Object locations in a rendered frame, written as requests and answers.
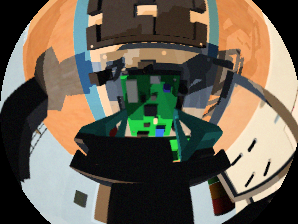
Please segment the green circuit board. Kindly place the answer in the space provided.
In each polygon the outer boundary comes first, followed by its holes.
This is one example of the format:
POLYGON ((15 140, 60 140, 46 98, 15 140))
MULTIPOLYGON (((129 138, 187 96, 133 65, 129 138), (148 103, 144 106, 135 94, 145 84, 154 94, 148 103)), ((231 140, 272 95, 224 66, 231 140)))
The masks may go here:
POLYGON ((120 78, 131 136, 169 136, 180 76, 126 75, 120 78))

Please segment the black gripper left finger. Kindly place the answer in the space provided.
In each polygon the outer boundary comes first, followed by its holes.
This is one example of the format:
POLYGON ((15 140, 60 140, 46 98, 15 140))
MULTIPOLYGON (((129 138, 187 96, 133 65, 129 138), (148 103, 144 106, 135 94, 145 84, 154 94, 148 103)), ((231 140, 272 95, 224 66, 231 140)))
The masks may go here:
POLYGON ((124 108, 110 116, 82 126, 78 132, 94 134, 98 136, 109 136, 110 130, 113 129, 121 121, 115 137, 125 137, 127 120, 127 109, 124 108))

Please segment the green bin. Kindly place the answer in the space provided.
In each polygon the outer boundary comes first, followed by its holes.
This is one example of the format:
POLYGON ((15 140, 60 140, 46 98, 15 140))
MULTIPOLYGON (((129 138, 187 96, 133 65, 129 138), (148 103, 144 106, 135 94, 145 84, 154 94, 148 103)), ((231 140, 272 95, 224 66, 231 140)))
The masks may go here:
MULTIPOLYGON (((186 136, 187 136, 187 139, 190 139, 190 135, 186 135, 186 136)), ((141 137, 141 138, 160 138, 160 137, 141 137)), ((178 144, 177 144, 177 141, 174 141, 174 140, 177 140, 176 136, 165 136, 165 138, 168 138, 170 140, 174 161, 178 161, 180 159, 179 150, 177 146, 178 144)))

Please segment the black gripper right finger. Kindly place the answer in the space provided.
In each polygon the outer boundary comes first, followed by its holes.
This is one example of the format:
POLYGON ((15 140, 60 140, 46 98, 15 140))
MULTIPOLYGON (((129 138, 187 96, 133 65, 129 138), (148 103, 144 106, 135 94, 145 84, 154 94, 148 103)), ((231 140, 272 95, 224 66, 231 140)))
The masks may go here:
POLYGON ((180 161, 188 161, 196 150, 213 147, 223 134, 218 125, 187 114, 177 108, 174 108, 173 122, 180 161), (189 141, 180 121, 191 130, 189 141))

